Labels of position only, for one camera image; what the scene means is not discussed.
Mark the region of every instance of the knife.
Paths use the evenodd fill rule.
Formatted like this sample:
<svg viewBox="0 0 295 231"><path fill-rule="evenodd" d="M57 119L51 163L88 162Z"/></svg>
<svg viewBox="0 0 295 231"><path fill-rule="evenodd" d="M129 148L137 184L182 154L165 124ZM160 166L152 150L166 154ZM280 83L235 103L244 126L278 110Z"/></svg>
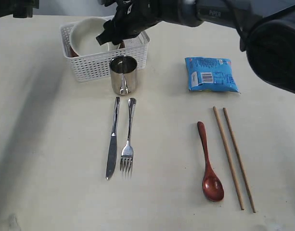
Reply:
<svg viewBox="0 0 295 231"><path fill-rule="evenodd" d="M107 171L105 174L105 178L109 180L114 173L115 164L116 164L116 157L117 157L117 135L116 135L116 128L117 128L117 121L118 121L118 112L119 112L119 97L115 99L115 106L114 106L114 117L113 117L113 126L111 132L111 141L109 146L109 153L108 153L108 162L107 162Z"/></svg>

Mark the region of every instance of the stainless steel cup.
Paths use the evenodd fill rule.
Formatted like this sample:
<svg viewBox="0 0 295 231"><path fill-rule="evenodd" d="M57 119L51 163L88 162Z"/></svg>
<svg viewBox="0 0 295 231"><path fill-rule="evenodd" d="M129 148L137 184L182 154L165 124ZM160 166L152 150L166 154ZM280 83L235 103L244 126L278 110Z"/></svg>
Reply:
<svg viewBox="0 0 295 231"><path fill-rule="evenodd" d="M113 91L119 95L132 93L137 82L137 61L127 55L117 56L110 62L111 84Z"/></svg>

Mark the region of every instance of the black cable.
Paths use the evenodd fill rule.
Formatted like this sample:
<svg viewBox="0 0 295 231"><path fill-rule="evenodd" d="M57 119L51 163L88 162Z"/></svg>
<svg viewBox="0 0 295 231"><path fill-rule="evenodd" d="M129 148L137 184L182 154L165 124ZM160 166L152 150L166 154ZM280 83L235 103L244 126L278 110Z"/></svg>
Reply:
<svg viewBox="0 0 295 231"><path fill-rule="evenodd" d="M241 26L240 24L238 23L238 20L237 20L237 17L236 17L236 14L235 14L235 10L234 10L234 7L232 5L232 3L228 0L221 0L224 2L224 4L227 6L227 8L229 9L229 11L231 12L231 16L232 16L232 19L233 19L233 23L235 25L235 28L237 30L237 33L239 34L241 40L244 42L244 44L246 43L246 38L242 32L242 29L241 29Z"/></svg>

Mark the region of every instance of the wooden spoon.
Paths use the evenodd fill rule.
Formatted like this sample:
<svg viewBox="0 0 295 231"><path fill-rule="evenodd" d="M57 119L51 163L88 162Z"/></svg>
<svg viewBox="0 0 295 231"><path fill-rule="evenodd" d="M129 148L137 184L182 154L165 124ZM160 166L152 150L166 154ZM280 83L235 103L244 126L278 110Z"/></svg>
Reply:
<svg viewBox="0 0 295 231"><path fill-rule="evenodd" d="M205 175L202 183L203 192L209 200L218 202L224 197L223 187L209 162L205 126L202 122L197 122L197 128L199 130L205 156Z"/></svg>

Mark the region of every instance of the basket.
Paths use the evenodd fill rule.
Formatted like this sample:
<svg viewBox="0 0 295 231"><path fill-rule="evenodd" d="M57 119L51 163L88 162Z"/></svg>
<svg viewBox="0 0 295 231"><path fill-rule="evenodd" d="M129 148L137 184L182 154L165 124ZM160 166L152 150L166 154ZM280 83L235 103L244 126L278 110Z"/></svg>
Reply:
<svg viewBox="0 0 295 231"><path fill-rule="evenodd" d="M138 69L146 65L147 48L149 37L145 31L136 38L124 40L125 48L107 51L99 54L91 54L80 57L71 57L69 35L72 27L76 24L68 23L60 27L64 56L70 62L76 80L85 82L110 76L109 63L119 55L129 55L138 62Z"/></svg>

